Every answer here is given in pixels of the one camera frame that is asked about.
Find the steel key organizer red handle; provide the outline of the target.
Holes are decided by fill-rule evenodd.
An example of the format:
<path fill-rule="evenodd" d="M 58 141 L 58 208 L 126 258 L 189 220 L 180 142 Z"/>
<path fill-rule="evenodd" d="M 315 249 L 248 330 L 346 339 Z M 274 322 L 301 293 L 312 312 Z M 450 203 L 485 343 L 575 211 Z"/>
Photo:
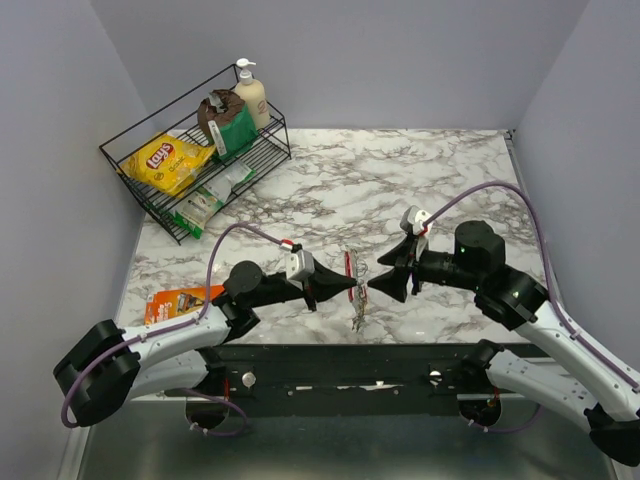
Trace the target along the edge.
<path fill-rule="evenodd" d="M 368 307 L 366 285 L 368 265 L 365 260 L 360 258 L 360 254 L 355 248 L 348 247 L 344 251 L 344 269 L 345 275 L 356 281 L 356 286 L 348 290 L 348 299 L 355 311 L 352 319 L 352 329 L 355 332 L 359 332 L 365 324 Z"/>

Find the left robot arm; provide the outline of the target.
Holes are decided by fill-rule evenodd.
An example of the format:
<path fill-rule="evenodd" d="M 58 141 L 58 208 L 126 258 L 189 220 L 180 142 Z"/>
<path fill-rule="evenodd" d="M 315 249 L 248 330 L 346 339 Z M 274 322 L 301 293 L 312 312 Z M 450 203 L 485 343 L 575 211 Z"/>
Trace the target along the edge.
<path fill-rule="evenodd" d="M 314 261 L 310 268 L 288 267 L 271 275 L 252 261 L 236 264 L 223 291 L 199 312 L 151 326 L 129 329 L 111 319 L 92 326 L 53 369 L 64 400 L 67 428 L 95 425 L 126 401 L 163 390 L 214 393 L 220 368 L 199 355 L 246 335 L 258 323 L 257 307 L 302 300 L 318 303 L 355 287 L 356 281 Z"/>

